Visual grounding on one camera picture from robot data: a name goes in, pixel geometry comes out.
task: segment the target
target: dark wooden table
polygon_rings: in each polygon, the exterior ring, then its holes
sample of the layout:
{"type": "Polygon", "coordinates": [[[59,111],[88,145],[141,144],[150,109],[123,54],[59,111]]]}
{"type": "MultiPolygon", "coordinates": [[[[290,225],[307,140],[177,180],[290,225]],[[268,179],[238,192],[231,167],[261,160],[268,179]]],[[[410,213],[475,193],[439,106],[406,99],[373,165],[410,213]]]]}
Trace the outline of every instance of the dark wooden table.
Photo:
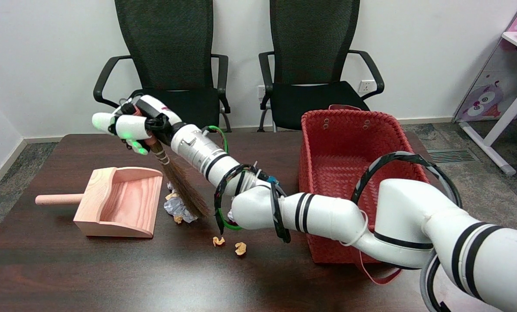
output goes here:
{"type": "MultiPolygon", "coordinates": [[[[231,133],[228,140],[235,159],[258,160],[288,194],[298,191],[301,133],[231,133]]],[[[353,265],[315,265],[301,233],[284,244],[274,230],[227,230],[226,245],[215,248],[213,218],[177,225],[159,207],[153,239],[85,237],[72,222],[76,207],[35,205],[39,194],[82,193],[96,168],[157,164],[112,136],[66,136],[0,225],[0,311],[426,311],[419,271],[376,286],[353,265]],[[243,258],[234,252],[239,241],[247,243],[243,258]]],[[[212,205],[213,187],[179,164],[212,205]]],[[[164,184],[160,206],[166,193],[164,184]]],[[[443,273],[435,288],[452,311],[494,311],[443,273]]]]}

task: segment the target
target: chair seat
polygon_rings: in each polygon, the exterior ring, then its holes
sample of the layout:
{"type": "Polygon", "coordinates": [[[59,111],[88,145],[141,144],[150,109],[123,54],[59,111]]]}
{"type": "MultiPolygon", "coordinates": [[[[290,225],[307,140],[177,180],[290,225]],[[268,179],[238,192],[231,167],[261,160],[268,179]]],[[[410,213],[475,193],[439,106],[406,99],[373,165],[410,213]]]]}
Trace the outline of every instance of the chair seat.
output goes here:
{"type": "Polygon", "coordinates": [[[301,130],[301,117],[310,110],[328,109],[332,104],[351,105],[369,111],[347,81],[302,87],[274,83],[270,106],[276,126],[301,130]]]}
{"type": "Polygon", "coordinates": [[[133,91],[131,96],[138,93],[156,97],[187,124],[195,124],[199,128],[219,125],[220,106],[215,88],[187,91],[139,89],[133,91]]]}

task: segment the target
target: chair armrest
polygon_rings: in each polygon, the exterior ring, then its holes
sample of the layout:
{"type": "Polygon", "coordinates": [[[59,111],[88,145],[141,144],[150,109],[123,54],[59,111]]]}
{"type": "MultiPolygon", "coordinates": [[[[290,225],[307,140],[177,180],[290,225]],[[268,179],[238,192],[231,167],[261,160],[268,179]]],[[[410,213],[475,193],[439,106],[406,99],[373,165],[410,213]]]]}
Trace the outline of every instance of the chair armrest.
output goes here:
{"type": "Polygon", "coordinates": [[[229,59],[226,55],[210,55],[218,59],[218,97],[224,106],[224,113],[229,114],[231,109],[226,98],[227,66],[229,59]]]}
{"type": "Polygon", "coordinates": [[[272,83],[272,73],[270,72],[270,62],[268,61],[268,55],[274,55],[274,51],[263,52],[258,55],[258,61],[260,62],[260,69],[262,71],[262,79],[264,81],[265,95],[260,104],[260,109],[266,109],[266,102],[272,96],[274,90],[274,84],[272,83]]]}
{"type": "Polygon", "coordinates": [[[382,79],[382,75],[380,75],[380,71],[378,71],[378,67],[376,67],[376,64],[370,57],[370,55],[365,51],[358,51],[358,50],[349,50],[349,53],[358,54],[362,57],[364,60],[364,63],[368,66],[368,69],[372,73],[372,77],[374,77],[374,81],[376,82],[376,90],[372,91],[371,93],[367,93],[361,97],[361,99],[366,100],[369,97],[372,97],[372,95],[380,94],[384,91],[384,80],[382,79]]]}
{"type": "Polygon", "coordinates": [[[95,88],[92,91],[92,96],[95,98],[95,100],[99,103],[104,103],[106,105],[110,105],[114,108],[117,108],[119,105],[114,103],[113,101],[104,99],[102,97],[102,90],[104,89],[104,85],[106,84],[106,81],[108,80],[108,77],[110,77],[110,73],[112,73],[112,69],[114,69],[114,66],[120,59],[130,59],[131,55],[124,55],[124,56],[115,56],[111,57],[108,62],[104,65],[104,68],[100,72],[100,75],[98,75],[98,79],[96,81],[95,88]]]}

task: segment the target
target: mesh chair back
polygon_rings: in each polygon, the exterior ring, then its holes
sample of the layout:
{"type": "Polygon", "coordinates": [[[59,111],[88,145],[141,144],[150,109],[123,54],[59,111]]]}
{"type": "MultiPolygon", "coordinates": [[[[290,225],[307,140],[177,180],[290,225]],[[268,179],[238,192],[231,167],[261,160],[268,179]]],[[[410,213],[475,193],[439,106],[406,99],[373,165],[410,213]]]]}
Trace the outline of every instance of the mesh chair back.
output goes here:
{"type": "Polygon", "coordinates": [[[339,81],[353,40],[360,0],[270,0],[274,82],[339,81]]]}
{"type": "Polygon", "coordinates": [[[143,88],[213,87],[213,0],[115,0],[143,88]]]}

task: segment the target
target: wooden dustpan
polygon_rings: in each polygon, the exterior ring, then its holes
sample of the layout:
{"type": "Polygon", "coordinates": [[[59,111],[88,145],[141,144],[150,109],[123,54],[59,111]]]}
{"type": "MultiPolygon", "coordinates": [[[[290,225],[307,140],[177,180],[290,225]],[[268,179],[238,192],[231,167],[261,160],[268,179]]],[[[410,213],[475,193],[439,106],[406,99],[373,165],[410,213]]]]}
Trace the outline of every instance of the wooden dustpan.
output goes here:
{"type": "Polygon", "coordinates": [[[162,177],[148,168],[97,169],[84,194],[39,195],[35,203],[79,204],[74,222],[86,236],[151,238],[162,177]]]}

